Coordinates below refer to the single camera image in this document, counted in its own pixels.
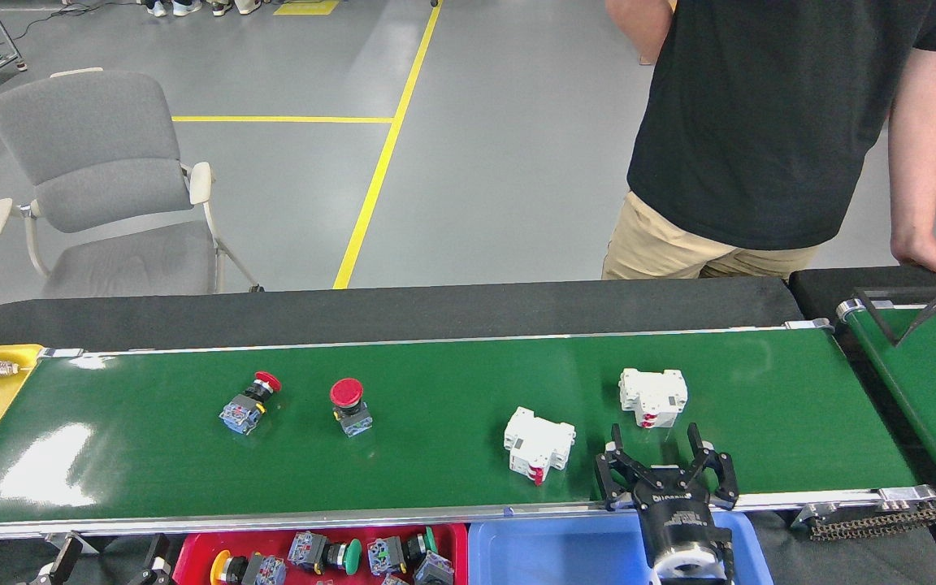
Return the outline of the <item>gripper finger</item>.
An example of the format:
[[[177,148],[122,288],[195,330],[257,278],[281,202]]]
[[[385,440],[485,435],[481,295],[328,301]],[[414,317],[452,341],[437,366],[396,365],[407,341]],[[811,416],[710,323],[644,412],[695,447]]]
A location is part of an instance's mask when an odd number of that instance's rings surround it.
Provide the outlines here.
[[[52,563],[45,564],[37,574],[37,584],[66,584],[73,574],[74,567],[83,551],[83,544],[78,535],[67,534],[63,547]]]
[[[170,564],[166,559],[168,549],[170,541],[165,535],[153,537],[140,571],[140,584],[170,584]]]

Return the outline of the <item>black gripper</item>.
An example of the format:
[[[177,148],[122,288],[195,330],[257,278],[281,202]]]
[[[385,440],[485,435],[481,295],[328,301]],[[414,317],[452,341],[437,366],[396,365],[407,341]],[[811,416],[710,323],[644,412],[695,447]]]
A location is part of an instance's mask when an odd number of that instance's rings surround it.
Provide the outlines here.
[[[697,423],[687,427],[692,460],[686,469],[647,469],[624,451],[619,423],[596,456],[596,478],[603,505],[610,512],[632,508],[649,563],[726,563],[732,535],[713,521],[710,504],[732,510],[739,488],[732,456],[702,440]],[[717,476],[709,490],[707,470]]]

